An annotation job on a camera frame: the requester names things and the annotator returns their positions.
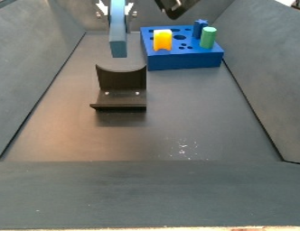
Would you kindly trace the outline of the silver gripper finger with screw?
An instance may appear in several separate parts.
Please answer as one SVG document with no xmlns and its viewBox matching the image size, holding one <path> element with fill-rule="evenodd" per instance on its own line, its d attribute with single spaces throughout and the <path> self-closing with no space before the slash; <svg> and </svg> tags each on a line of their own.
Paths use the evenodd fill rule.
<svg viewBox="0 0 300 231">
<path fill-rule="evenodd" d="M 97 17 L 106 22 L 109 20 L 109 6 L 105 5 L 102 0 L 98 0 L 96 6 L 97 6 L 97 13 L 96 13 Z"/>
</svg>

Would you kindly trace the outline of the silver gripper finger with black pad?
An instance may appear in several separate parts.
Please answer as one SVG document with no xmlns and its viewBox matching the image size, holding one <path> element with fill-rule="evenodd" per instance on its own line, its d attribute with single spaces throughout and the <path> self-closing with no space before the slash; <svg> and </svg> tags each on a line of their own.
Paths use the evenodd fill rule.
<svg viewBox="0 0 300 231">
<path fill-rule="evenodd" d="M 136 3 L 128 2 L 125 5 L 125 23 L 126 23 L 126 33 L 132 32 L 132 21 L 137 18 L 138 12 L 136 9 Z"/>
</svg>

